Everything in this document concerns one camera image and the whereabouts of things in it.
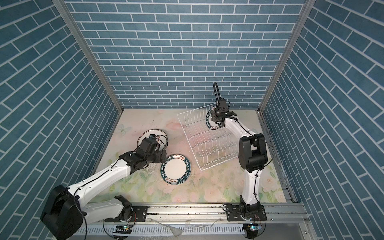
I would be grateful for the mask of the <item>large red character plate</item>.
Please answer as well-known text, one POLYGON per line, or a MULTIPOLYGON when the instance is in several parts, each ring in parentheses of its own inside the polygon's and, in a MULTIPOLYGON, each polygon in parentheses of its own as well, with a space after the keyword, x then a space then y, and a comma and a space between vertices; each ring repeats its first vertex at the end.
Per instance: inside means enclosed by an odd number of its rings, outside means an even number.
POLYGON ((168 143, 169 143, 168 142, 168 136, 163 130, 160 130, 160 129, 151 129, 151 130, 147 130, 144 133, 142 133, 140 135, 139 139, 137 140, 137 146, 139 146, 141 144, 143 139, 145 139, 146 137, 149 137, 150 135, 156 136, 156 140, 160 145, 158 147, 158 150, 165 150, 168 147, 168 143))

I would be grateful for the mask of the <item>white wire dish rack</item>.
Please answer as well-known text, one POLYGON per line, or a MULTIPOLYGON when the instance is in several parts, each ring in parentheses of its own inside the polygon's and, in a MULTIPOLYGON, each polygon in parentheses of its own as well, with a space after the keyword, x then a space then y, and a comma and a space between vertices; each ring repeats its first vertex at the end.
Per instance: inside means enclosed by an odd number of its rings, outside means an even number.
POLYGON ((213 107, 215 105, 211 104, 178 114, 192 153, 202 171, 238 157, 239 139, 230 130, 224 127, 210 130, 207 127, 205 118, 213 107))

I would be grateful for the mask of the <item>green rim small plate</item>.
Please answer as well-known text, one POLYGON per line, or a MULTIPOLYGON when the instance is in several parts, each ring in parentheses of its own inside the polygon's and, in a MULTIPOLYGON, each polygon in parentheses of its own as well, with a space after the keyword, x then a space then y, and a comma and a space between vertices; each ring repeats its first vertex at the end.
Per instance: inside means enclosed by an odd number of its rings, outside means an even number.
POLYGON ((212 120, 214 108, 211 108, 206 115, 205 121, 206 125, 210 130, 218 130, 223 127, 223 125, 220 122, 215 122, 212 120))
POLYGON ((187 157, 173 154, 166 158, 160 169, 162 179, 170 185, 184 183, 191 174, 191 163, 187 157))

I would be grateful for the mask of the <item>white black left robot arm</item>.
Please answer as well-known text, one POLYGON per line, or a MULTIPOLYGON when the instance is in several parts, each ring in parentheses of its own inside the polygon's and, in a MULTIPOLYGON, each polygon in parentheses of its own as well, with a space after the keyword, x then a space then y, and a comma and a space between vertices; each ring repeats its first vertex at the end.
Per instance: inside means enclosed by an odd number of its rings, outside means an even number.
POLYGON ((139 146, 118 157, 111 165, 94 175, 68 187, 58 185, 48 195, 41 214, 42 223, 57 240, 66 240, 82 226, 115 219, 129 222, 135 216, 131 202, 123 196, 94 203, 90 201, 99 193, 133 173, 145 169, 149 164, 162 164, 166 161, 164 141, 157 135, 144 137, 139 146))

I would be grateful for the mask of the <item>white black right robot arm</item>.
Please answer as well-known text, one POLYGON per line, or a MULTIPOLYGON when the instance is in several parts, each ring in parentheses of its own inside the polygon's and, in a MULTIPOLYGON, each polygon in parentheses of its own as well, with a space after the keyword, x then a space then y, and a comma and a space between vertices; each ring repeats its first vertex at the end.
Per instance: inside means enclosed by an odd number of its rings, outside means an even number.
POLYGON ((245 173, 239 203, 240 214, 246 221, 266 221, 265 208, 259 197, 261 173, 268 163, 264 135, 244 127, 237 115, 230 111, 230 104, 222 97, 216 99, 215 106, 207 113, 206 123, 210 129, 224 127, 239 139, 238 159, 245 173))

